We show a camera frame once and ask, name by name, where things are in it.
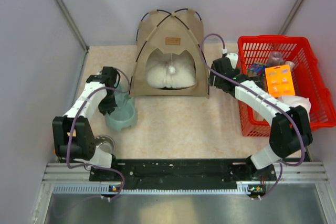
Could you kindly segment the teal double pet bowl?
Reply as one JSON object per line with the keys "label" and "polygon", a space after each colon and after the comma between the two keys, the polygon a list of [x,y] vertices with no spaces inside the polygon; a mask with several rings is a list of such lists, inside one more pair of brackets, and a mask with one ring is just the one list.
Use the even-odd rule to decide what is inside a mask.
{"label": "teal double pet bowl", "polygon": [[124,128],[135,126],[138,115],[134,97],[130,97],[127,104],[117,106],[111,114],[106,114],[104,119],[106,126],[114,131],[121,131]]}

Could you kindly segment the stainless steel bowl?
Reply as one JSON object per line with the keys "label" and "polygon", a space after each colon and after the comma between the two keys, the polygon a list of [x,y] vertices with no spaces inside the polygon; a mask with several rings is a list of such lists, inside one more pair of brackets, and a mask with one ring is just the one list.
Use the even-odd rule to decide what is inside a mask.
{"label": "stainless steel bowl", "polygon": [[115,141],[113,140],[112,137],[107,136],[107,135],[98,135],[95,137],[96,140],[96,148],[113,154],[115,151]]}

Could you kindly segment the beige fabric pet tent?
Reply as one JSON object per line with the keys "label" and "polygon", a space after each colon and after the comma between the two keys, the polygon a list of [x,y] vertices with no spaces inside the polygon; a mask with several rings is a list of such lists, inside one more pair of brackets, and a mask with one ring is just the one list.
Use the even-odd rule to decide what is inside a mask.
{"label": "beige fabric pet tent", "polygon": [[139,22],[130,96],[209,97],[208,71],[199,50],[203,20],[191,8],[154,9]]}

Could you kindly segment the cream fluffy pillow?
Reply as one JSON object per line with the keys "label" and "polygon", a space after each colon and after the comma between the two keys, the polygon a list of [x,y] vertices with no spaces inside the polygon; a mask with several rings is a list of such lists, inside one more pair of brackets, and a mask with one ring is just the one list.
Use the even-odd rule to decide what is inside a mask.
{"label": "cream fluffy pillow", "polygon": [[196,85],[195,63],[186,50],[179,55],[152,52],[145,73],[149,86],[156,89],[185,89]]}

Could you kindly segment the black tent pole crossing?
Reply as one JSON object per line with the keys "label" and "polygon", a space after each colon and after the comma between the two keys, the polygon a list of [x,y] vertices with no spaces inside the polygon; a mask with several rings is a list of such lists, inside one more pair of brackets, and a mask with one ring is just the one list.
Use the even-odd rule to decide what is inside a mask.
{"label": "black tent pole crossing", "polygon": [[160,67],[170,77],[181,68],[192,70],[197,81],[208,77],[199,46],[204,36],[203,21],[198,12],[182,8],[173,12],[155,9],[139,22],[136,33],[136,60],[133,80],[147,81],[148,73]]}

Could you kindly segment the red plastic basket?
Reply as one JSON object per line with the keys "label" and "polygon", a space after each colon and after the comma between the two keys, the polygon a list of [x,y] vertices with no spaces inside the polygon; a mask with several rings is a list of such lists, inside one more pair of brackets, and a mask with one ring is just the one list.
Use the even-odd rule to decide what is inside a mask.
{"label": "red plastic basket", "polygon": [[272,51],[282,53],[284,60],[295,64],[292,73],[295,92],[308,98],[312,105],[310,126],[313,131],[335,126],[335,108],[331,94],[324,85],[309,41],[304,37],[282,35],[241,36],[238,55],[242,73],[255,63],[266,63]]}

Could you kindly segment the black tent pole long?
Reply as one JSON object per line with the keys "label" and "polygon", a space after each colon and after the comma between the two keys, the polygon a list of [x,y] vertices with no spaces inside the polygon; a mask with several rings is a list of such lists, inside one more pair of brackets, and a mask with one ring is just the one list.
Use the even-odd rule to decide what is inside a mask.
{"label": "black tent pole long", "polygon": [[193,57],[196,77],[199,78],[204,74],[204,67],[199,59],[199,45],[203,36],[203,21],[195,10],[152,10],[144,15],[138,25],[136,66],[144,71],[149,55],[155,50],[177,55],[186,50]]}

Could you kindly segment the clear plastic bottle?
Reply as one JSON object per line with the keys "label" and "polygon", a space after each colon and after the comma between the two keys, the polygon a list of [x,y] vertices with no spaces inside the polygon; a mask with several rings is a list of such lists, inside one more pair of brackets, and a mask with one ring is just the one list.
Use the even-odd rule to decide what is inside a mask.
{"label": "clear plastic bottle", "polygon": [[122,105],[127,104],[127,102],[130,99],[129,94],[125,92],[125,88],[122,86],[122,84],[118,84],[114,94],[115,94],[115,101],[116,101],[117,106],[122,106]]}

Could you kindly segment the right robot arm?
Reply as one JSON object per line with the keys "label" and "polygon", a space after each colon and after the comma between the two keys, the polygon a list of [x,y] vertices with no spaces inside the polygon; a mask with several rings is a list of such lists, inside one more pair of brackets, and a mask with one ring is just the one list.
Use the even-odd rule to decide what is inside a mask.
{"label": "right robot arm", "polygon": [[213,61],[209,85],[229,93],[258,114],[271,126],[269,143],[249,157],[245,174],[252,180],[264,174],[264,168],[301,150],[313,141],[308,113],[301,105],[289,106],[272,97],[236,68],[237,61],[221,57]]}

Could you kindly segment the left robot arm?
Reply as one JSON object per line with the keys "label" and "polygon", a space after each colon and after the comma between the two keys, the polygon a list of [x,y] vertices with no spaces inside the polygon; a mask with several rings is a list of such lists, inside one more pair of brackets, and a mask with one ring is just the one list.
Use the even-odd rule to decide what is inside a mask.
{"label": "left robot arm", "polygon": [[111,114],[117,107],[114,91],[120,82],[120,73],[114,67],[103,67],[99,74],[88,77],[84,90],[73,106],[52,121],[54,150],[57,157],[84,164],[100,166],[107,180],[114,180],[119,168],[114,156],[96,147],[90,120],[96,111]]}

